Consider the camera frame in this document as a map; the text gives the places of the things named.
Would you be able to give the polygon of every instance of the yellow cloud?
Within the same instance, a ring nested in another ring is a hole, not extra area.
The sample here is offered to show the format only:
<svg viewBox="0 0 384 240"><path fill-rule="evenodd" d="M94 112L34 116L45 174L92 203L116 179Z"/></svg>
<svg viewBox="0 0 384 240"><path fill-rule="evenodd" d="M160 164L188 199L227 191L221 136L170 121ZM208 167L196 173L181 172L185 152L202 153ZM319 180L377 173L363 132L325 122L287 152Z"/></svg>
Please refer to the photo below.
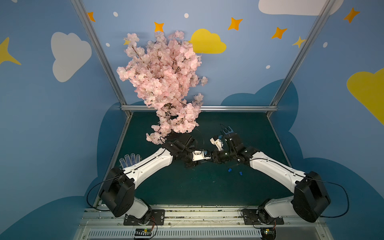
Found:
<svg viewBox="0 0 384 240"><path fill-rule="evenodd" d="M384 124L384 68L375 74L358 72L347 82L347 88L382 124Z"/></svg>
<svg viewBox="0 0 384 240"><path fill-rule="evenodd" d="M199 29L194 32L189 42L192 43L195 53L218 54L227 48L225 43L221 42L219 35L210 33L207 29Z"/></svg>

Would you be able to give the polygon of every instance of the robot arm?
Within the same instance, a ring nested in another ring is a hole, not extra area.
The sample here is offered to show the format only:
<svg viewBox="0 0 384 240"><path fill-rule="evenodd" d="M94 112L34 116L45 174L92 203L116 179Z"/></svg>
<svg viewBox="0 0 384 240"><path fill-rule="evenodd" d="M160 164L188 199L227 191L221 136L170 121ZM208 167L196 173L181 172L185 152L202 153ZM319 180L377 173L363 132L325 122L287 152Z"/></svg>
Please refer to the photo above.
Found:
<svg viewBox="0 0 384 240"><path fill-rule="evenodd" d="M201 160L223 163L235 159L267 174L294 194L283 199L268 199L259 206L258 218L264 219L262 222L287 215L298 215L308 222L315 222L331 202L323 183L316 181L321 180L320 176L290 168L252 146L245 147L238 134L230 128L226 130L220 138L212 139L212 144L218 148L214 151L197 150L196 140L187 133L171 134L159 150L141 162L122 170L111 169L107 176L111 180L101 187L100 198L114 216L127 213L144 221L151 216L151 210L142 200L134 197L134 192L153 173L176 159L184 161L186 167L196 166ZM228 151L222 148L222 139Z"/></svg>
<svg viewBox="0 0 384 240"><path fill-rule="evenodd" d="M270 157L263 152L253 154L249 161L251 168L259 170L283 184L292 193L295 192L296 182L300 182L305 176L305 172L288 167Z"/></svg>
<svg viewBox="0 0 384 240"><path fill-rule="evenodd" d="M140 161L138 164L123 169L124 174L133 181L135 189L149 176L169 166L172 156L165 148L159 148L154 154Z"/></svg>

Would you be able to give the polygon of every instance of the black cable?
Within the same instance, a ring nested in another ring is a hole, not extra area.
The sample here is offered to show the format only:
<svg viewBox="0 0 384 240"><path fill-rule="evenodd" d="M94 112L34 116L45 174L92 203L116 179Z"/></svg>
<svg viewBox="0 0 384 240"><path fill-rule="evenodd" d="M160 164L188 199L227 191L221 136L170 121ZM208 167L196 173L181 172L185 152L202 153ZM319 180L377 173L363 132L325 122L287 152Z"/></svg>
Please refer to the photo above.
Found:
<svg viewBox="0 0 384 240"><path fill-rule="evenodd" d="M87 199L87 203L88 203L88 205L91 206L91 208L96 209L96 210L98 210L98 211L103 211L103 212L108 212L108 211L110 211L109 209L108 209L108 210L101 210L101 209L98 209L98 208L92 206L92 205L89 203L89 201L88 201L89 193L90 193L90 192L92 191L92 189L94 189L97 185L102 184L103 182L106 182L106 181L109 181L109 180L116 179L116 178L118 178L118 177L122 177L122 176L123 176L123 175L121 175L121 176L117 176L117 177L113 177L113 178L110 178L110 179L107 179L107 180L104 180L104 181L102 181L102 182L99 182L99 183L96 184L95 186L93 186L93 187L88 191L88 194L87 194L87 198L86 198L86 199Z"/></svg>
<svg viewBox="0 0 384 240"><path fill-rule="evenodd" d="M347 214L347 212L349 211L349 197L348 197L347 191L345 190L345 188L342 185L334 183L334 182L327 182L327 181L312 179L312 178L308 178L308 177L304 177L304 178L309 179L309 180L315 180L315 181L318 181L318 182L325 182L325 183L337 185L337 186L341 187L344 190L345 196L347 197L347 210L343 214L340 214L340 215L337 215L337 216L322 216L322 215L320 215L320 217L336 218L336 217L341 217L341 216L344 216L345 214Z"/></svg>
<svg viewBox="0 0 384 240"><path fill-rule="evenodd" d="M152 221L151 219L148 219L148 221L151 221L151 222L153 222L153 223L156 225L156 232L155 232L155 234L154 234L153 236L151 236L151 237L148 239L148 240L150 240L151 238L153 238L154 236L156 236L158 226L157 226L157 224L156 224L155 221Z"/></svg>
<svg viewBox="0 0 384 240"><path fill-rule="evenodd" d="M282 168L284 168L284 169L290 171L290 172L293 173L293 174L296 174L296 173L294 173L293 171L289 170L288 168L282 166L282 165L279 164L278 162L275 162L275 161L272 161L272 160L268 160L268 159L265 159L265 158L255 158L255 159L251 159L251 160L260 160L260 159L262 159L262 160L266 160L266 161L270 161L270 162L273 162L273 163L276 163L276 164L278 164L280 167L282 167ZM296 175L299 176L299 177L305 178L305 179L309 179L309 180L315 180L315 181L318 181L318 182L325 182L325 183L329 183L329 184L334 184L334 185L337 185L337 186L341 187L341 188L344 190L345 196L347 197L347 210L346 210L343 214L340 214L340 215L337 215L337 216L322 216L322 215L320 215L320 217L325 217L325 218L336 218L336 217L341 217L341 216L344 216L345 214L347 214L347 212L349 211L349 197L348 197L348 193L347 193L347 191L345 190L345 188L344 188L342 185L337 184L337 183L334 183L334 182L327 182L327 181L318 180L318 179L313 179L313 178L309 178L309 177L303 177L303 176L300 176L300 175L298 175L298 174L296 174Z"/></svg>
<svg viewBox="0 0 384 240"><path fill-rule="evenodd" d="M161 141L161 143L164 144L164 143L166 142L167 139L164 138L164 142L163 142L163 140L161 140L161 138L164 138L164 137L163 137L163 136L160 136L160 138L159 138L160 141Z"/></svg>
<svg viewBox="0 0 384 240"><path fill-rule="evenodd" d="M205 146L205 141L204 141L204 136L203 134L200 132L200 130L198 130L197 128L195 128L197 131L199 131L199 133L201 134L201 138L203 139L203 149L204 149L204 146Z"/></svg>

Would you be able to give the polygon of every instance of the blue plastic piece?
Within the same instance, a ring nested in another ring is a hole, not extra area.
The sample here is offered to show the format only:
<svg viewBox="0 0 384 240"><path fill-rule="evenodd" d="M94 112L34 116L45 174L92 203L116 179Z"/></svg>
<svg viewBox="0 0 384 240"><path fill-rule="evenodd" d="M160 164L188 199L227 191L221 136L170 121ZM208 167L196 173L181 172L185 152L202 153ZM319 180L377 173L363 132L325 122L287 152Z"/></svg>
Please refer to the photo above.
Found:
<svg viewBox="0 0 384 240"><path fill-rule="evenodd" d="M228 126L228 127L225 127L224 129L222 129L221 132L223 133L223 135L227 135L229 133L233 133L233 130L230 126Z"/></svg>

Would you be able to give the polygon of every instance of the pink flower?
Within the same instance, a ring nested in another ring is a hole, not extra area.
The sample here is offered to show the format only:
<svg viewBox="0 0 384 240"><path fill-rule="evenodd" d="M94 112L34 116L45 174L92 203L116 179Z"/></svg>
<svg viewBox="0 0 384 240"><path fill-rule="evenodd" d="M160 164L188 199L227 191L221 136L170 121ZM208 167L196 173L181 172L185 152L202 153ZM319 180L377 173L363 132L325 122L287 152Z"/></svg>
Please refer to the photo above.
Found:
<svg viewBox="0 0 384 240"><path fill-rule="evenodd" d="M207 84L207 82L208 82L208 78L206 78L206 77L203 77L203 78L201 79L201 86L204 86L204 85L206 85L206 84Z"/></svg>
<svg viewBox="0 0 384 240"><path fill-rule="evenodd" d="M176 40L183 40L183 32L171 34L168 43L163 32L156 32L155 37L155 43L147 43L145 53L145 49L137 47L137 35L128 34L125 39L131 42L124 52L132 60L126 68L119 67L117 73L122 81L129 79L137 96L149 108L157 110L159 124L152 125L155 132L147 133L146 138L154 144L162 144L172 130L191 132L198 126L196 118L201 112L203 95L194 96L191 103L184 97L199 81L206 84L207 78L199 79L195 73L201 58L196 56L192 44Z"/></svg>

